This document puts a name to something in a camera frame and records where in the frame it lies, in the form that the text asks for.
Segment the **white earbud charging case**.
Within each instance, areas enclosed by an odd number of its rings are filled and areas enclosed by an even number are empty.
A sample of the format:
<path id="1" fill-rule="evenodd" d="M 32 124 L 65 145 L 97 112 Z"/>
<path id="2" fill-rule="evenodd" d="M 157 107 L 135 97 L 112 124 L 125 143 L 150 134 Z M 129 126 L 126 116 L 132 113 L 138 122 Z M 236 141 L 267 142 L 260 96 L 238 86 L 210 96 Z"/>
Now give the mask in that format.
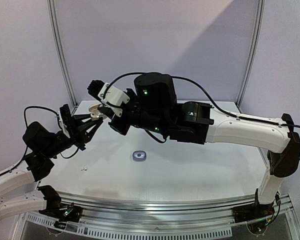
<path id="1" fill-rule="evenodd" d="M 101 104 L 92 104 L 88 107 L 88 111 L 92 119 L 103 118 L 104 114 L 99 110 L 99 107 L 101 106 Z"/>

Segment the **blue-grey earbud charging case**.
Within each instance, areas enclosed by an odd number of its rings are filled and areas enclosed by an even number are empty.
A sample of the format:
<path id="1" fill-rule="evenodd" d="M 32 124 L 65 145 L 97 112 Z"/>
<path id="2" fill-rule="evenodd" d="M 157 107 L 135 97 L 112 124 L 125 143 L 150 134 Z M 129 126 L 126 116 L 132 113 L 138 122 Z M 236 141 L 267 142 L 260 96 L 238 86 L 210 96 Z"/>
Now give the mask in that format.
<path id="1" fill-rule="evenodd" d="M 147 159 L 147 153 L 143 150 L 136 150 L 132 153 L 132 159 L 135 162 L 143 162 Z"/>

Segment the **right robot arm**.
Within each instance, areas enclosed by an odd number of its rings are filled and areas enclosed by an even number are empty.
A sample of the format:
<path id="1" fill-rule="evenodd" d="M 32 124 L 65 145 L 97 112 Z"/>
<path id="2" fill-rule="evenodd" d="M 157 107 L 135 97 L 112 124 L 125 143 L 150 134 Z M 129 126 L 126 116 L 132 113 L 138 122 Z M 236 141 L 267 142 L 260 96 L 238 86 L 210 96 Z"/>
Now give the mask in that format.
<path id="1" fill-rule="evenodd" d="M 113 82 L 94 80 L 88 92 L 102 104 L 110 127 L 126 135 L 130 127 L 159 134 L 164 140 L 182 143 L 231 143 L 263 148 L 268 165 L 249 206 L 259 218 L 275 200 L 284 178 L 292 175 L 300 161 L 300 136 L 289 114 L 265 118 L 226 111 L 215 101 L 177 102 L 174 77 L 158 72 L 135 72 L 134 89 L 120 90 Z"/>

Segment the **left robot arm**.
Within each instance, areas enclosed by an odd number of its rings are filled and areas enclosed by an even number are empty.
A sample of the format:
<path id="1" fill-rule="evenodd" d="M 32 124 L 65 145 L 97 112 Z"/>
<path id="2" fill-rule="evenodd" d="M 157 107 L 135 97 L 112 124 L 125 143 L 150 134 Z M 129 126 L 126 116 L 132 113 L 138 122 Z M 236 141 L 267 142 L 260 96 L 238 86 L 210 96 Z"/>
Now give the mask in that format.
<path id="1" fill-rule="evenodd" d="M 34 191 L 22 193 L 4 201 L 3 196 L 21 186 L 41 181 L 54 167 L 53 159 L 72 146 L 84 151 L 103 118 L 92 118 L 89 114 L 65 116 L 65 126 L 57 133 L 45 129 L 39 122 L 32 122 L 22 137 L 31 153 L 21 162 L 0 173 L 0 221 L 10 216 L 31 211 L 58 219 L 60 222 L 77 223 L 82 208 L 74 204 L 63 204 L 57 191 L 43 185 Z"/>

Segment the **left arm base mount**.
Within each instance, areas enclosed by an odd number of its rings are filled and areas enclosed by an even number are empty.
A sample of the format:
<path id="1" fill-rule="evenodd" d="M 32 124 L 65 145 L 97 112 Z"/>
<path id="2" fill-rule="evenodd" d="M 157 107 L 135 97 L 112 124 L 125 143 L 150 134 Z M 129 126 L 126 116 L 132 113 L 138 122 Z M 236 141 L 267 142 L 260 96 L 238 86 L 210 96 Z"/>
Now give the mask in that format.
<path id="1" fill-rule="evenodd" d="M 62 203 L 61 200 L 47 200 L 46 208 L 38 211 L 40 214 L 58 219 L 59 222 L 74 222 L 80 221 L 83 208 L 74 204 Z"/>

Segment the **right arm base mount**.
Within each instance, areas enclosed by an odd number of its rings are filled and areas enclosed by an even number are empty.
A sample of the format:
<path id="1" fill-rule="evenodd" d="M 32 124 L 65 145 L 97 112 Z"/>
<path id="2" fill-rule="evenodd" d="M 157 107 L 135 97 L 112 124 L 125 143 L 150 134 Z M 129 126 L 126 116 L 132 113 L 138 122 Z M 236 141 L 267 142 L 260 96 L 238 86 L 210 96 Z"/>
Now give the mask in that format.
<path id="1" fill-rule="evenodd" d="M 274 213 L 274 202 L 260 204 L 255 200 L 250 204 L 233 207 L 231 211 L 235 223 L 248 222 L 271 216 Z"/>

